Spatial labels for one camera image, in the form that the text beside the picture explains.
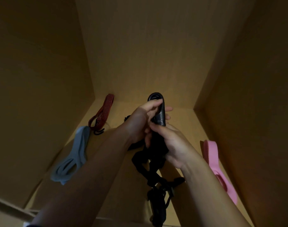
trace left hand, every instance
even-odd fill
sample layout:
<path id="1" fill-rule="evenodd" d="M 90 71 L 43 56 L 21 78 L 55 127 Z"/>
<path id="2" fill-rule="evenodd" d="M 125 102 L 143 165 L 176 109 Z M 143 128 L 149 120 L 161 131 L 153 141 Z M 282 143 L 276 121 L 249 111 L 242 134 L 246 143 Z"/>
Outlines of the left hand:
<path id="1" fill-rule="evenodd" d="M 162 99 L 150 100 L 142 106 L 138 107 L 131 116 L 124 122 L 127 132 L 131 136 L 133 143 L 142 140 L 150 133 L 149 121 L 155 116 L 158 106 L 163 102 Z M 165 111 L 172 111 L 172 107 L 165 107 Z"/>

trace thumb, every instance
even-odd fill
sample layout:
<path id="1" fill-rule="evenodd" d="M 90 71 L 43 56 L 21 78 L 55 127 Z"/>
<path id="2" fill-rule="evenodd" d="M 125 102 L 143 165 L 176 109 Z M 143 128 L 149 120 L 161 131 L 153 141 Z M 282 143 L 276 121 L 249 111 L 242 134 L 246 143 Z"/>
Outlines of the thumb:
<path id="1" fill-rule="evenodd" d="M 153 131 L 159 133 L 165 139 L 170 139 L 172 137 L 173 131 L 170 130 L 168 127 L 160 126 L 160 125 L 157 125 L 157 124 L 155 124 L 153 122 L 150 122 L 149 126 L 150 126 L 150 129 L 152 129 Z"/>

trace red striped strap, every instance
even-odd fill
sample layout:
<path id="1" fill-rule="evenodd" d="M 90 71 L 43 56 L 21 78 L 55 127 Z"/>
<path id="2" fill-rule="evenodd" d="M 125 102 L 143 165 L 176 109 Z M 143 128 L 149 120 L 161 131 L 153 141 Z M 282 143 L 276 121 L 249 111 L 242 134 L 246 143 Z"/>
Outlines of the red striped strap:
<path id="1" fill-rule="evenodd" d="M 88 126 L 94 131 L 94 132 L 102 132 L 102 128 L 104 124 L 106 123 L 106 120 L 108 118 L 108 114 L 110 112 L 110 108 L 113 104 L 113 99 L 114 99 L 113 94 L 108 94 L 105 97 L 104 104 L 100 108 L 100 110 L 97 112 L 95 116 L 93 116 L 89 121 L 88 121 Z M 96 119 L 95 126 L 91 126 L 91 123 Z"/>

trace pink strap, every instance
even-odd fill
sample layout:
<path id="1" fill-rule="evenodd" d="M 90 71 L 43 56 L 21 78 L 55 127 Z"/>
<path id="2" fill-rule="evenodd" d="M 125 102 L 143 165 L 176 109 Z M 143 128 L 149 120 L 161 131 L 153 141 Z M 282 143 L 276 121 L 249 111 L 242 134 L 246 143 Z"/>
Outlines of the pink strap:
<path id="1" fill-rule="evenodd" d="M 233 185 L 226 179 L 225 175 L 220 169 L 219 156 L 217 151 L 217 143 L 214 141 L 204 141 L 203 158 L 210 166 L 211 170 L 221 183 L 224 190 L 227 192 L 234 204 L 237 203 L 237 193 Z"/>

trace cardboard wall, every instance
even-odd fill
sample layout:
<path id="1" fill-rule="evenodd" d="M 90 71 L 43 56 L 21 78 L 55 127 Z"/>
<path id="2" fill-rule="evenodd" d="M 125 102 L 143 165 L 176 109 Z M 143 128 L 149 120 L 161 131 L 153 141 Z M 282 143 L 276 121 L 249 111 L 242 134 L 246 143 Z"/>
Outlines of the cardboard wall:
<path id="1" fill-rule="evenodd" d="M 0 0 L 0 199 L 25 205 L 93 100 L 74 0 Z"/>
<path id="2" fill-rule="evenodd" d="M 167 104 L 192 109 L 210 71 L 207 92 L 213 87 L 254 1 L 76 0 L 96 97 L 142 103 L 158 91 Z"/>
<path id="3" fill-rule="evenodd" d="M 288 226 L 288 0 L 257 0 L 205 112 L 256 226 Z"/>

